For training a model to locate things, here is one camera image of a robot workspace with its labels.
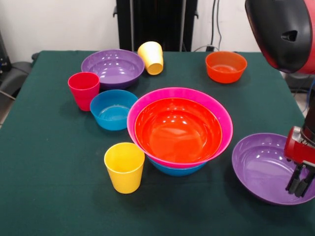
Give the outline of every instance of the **blue bowl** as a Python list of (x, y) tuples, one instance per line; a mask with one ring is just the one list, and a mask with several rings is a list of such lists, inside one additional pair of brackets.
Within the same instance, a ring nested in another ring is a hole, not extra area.
[(125, 90), (109, 90), (101, 92), (93, 98), (90, 109), (99, 126), (107, 130), (127, 128), (127, 116), (138, 98)]
[(205, 163), (202, 163), (199, 166), (178, 169), (178, 168), (171, 168), (171, 167), (163, 166), (163, 165), (155, 162), (154, 160), (152, 160), (150, 157), (147, 157), (147, 158), (159, 171), (161, 171), (164, 174), (167, 174), (169, 176), (175, 176), (175, 177), (191, 175), (192, 173), (195, 173), (196, 171), (199, 171), (204, 165), (207, 164), (207, 162), (205, 162)]

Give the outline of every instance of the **dark green cloth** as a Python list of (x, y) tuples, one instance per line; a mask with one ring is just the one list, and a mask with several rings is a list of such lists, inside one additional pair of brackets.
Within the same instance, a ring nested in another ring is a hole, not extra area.
[(68, 89), (92, 52), (40, 54), (0, 129), (0, 235), (315, 235), (314, 201), (272, 206), (254, 197), (231, 166), (246, 135), (287, 135), (304, 119), (279, 72), (259, 53), (240, 81), (217, 84), (206, 73), (206, 53), (164, 53), (164, 71), (146, 72), (128, 90), (138, 97), (180, 86), (203, 91), (230, 112), (234, 136), (217, 159), (187, 177), (170, 177), (145, 162), (140, 188), (117, 193), (105, 169), (106, 150), (130, 142), (127, 130), (101, 129), (81, 112)]

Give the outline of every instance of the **orange bowl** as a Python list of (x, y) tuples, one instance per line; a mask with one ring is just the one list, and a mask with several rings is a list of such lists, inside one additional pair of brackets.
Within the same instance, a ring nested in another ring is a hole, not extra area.
[(174, 163), (206, 160), (222, 142), (218, 119), (201, 104), (183, 98), (145, 107), (136, 119), (135, 136), (150, 155)]
[(219, 83), (238, 81), (247, 67), (246, 59), (234, 52), (213, 52), (206, 57), (209, 77)]

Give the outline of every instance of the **yellow cup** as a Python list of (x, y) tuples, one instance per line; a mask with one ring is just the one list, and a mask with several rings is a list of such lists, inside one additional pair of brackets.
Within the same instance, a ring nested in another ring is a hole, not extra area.
[(146, 70), (150, 75), (157, 75), (162, 72), (163, 50), (159, 43), (145, 42), (139, 47), (138, 55), (144, 61)]
[(132, 143), (111, 146), (104, 156), (104, 163), (117, 192), (132, 193), (141, 182), (144, 152)]

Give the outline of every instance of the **wall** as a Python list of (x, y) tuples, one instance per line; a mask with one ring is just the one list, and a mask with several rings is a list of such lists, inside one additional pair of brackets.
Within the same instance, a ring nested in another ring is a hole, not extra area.
[[(220, 0), (221, 49), (259, 51), (245, 0)], [(192, 49), (211, 41), (212, 0), (199, 0)], [(118, 48), (115, 0), (0, 0), (0, 30), (10, 59), (31, 60), (41, 50)], [(214, 44), (218, 44), (218, 35)]]
[[(213, 0), (198, 0), (199, 20), (195, 18), (192, 50), (211, 42), (212, 6)], [(245, 0), (220, 0), (219, 26), (222, 34), (221, 50), (260, 51), (246, 16)], [(216, 24), (214, 35), (213, 44), (218, 46)]]
[(41, 50), (118, 48), (115, 0), (0, 0), (0, 30), (10, 59)]

